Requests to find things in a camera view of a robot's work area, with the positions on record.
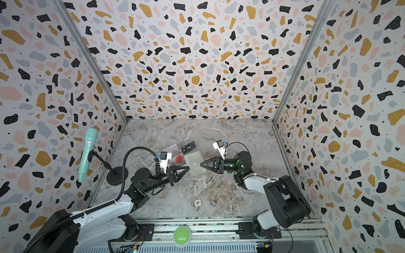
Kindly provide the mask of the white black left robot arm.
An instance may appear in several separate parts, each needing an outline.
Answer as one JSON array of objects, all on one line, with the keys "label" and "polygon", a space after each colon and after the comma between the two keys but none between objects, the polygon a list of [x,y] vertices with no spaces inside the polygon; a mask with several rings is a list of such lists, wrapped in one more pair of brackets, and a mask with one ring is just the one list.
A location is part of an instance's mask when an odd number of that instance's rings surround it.
[{"label": "white black left robot arm", "polygon": [[148,192],[173,186],[189,167],[170,167],[166,174],[152,175],[147,168],[138,169],[131,178],[130,187],[121,198],[110,200],[92,208],[68,213],[54,213],[29,242],[26,253],[80,253],[106,241],[144,239],[146,233],[139,228],[131,213],[148,200]]}]

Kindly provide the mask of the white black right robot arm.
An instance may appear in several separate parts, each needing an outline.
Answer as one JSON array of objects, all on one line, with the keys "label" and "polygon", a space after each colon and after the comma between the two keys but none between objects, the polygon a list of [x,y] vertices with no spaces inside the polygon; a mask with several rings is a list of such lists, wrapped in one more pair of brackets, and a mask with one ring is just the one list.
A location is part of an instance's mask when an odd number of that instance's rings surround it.
[{"label": "white black right robot arm", "polygon": [[248,223],[246,234],[265,238],[276,227],[289,228],[301,222],[311,213],[306,198],[290,176],[268,178],[256,174],[252,169],[252,157],[248,151],[238,153],[233,159],[214,157],[203,161],[200,166],[217,174],[232,172],[236,184],[245,189],[264,194],[270,209],[255,216]]}]

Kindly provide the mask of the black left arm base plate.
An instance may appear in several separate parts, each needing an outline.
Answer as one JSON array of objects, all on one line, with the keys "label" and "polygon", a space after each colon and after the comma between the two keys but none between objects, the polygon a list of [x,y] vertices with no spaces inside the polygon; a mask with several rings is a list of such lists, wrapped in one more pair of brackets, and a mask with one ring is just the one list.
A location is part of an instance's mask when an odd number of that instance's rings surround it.
[{"label": "black left arm base plate", "polygon": [[124,231],[124,234],[112,242],[130,242],[141,243],[151,241],[154,234],[155,225],[153,223],[130,225]]}]

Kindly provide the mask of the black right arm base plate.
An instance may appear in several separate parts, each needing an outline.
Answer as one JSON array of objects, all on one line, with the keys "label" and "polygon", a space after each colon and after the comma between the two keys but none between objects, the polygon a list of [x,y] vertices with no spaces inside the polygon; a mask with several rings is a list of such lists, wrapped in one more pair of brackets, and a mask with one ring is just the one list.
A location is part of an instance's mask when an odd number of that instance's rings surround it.
[{"label": "black right arm base plate", "polygon": [[251,222],[239,222],[236,233],[240,239],[281,239],[282,234],[278,227],[263,230],[258,224]]}]

